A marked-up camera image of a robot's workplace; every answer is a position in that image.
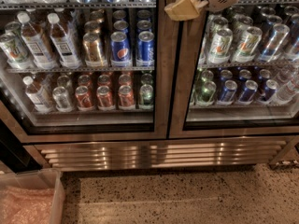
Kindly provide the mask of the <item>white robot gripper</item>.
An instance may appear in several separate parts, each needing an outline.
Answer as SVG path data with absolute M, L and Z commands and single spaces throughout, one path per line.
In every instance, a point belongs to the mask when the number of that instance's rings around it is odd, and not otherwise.
M 239 0 L 176 0 L 167 5 L 164 11 L 172 21 L 189 21 L 200 16 L 206 7 L 208 11 L 218 12 L 237 3 Z

